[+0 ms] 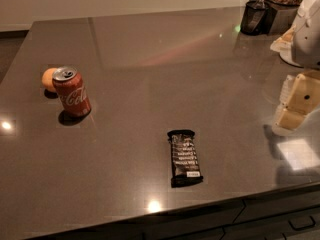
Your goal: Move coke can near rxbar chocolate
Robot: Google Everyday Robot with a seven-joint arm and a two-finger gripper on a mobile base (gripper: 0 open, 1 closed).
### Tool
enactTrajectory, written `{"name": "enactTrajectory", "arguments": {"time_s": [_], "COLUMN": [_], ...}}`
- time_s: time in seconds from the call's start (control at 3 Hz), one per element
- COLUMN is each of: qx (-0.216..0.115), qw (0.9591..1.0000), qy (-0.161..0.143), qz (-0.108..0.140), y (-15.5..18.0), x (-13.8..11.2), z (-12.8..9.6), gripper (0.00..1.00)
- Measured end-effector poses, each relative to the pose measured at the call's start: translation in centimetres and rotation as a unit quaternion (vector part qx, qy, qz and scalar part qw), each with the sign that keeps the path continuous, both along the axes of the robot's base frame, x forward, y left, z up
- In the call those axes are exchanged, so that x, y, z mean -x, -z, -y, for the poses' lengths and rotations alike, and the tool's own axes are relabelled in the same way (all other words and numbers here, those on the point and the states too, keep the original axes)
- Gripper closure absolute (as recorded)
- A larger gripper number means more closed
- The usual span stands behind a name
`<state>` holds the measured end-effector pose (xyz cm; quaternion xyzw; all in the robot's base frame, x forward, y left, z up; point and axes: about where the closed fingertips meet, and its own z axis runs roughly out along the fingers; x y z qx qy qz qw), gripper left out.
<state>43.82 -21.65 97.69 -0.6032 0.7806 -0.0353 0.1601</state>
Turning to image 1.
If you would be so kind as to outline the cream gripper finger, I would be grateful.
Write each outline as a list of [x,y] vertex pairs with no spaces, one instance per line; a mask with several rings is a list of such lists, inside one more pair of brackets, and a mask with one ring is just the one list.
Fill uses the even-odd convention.
[[305,70],[288,75],[283,82],[272,131],[287,136],[297,130],[307,116],[320,105],[320,71]]

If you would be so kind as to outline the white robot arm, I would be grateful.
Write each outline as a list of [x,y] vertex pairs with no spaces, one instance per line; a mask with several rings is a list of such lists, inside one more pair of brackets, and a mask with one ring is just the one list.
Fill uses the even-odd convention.
[[303,68],[283,82],[272,125],[286,136],[298,129],[320,104],[320,0],[303,0],[292,26],[270,46],[290,65]]

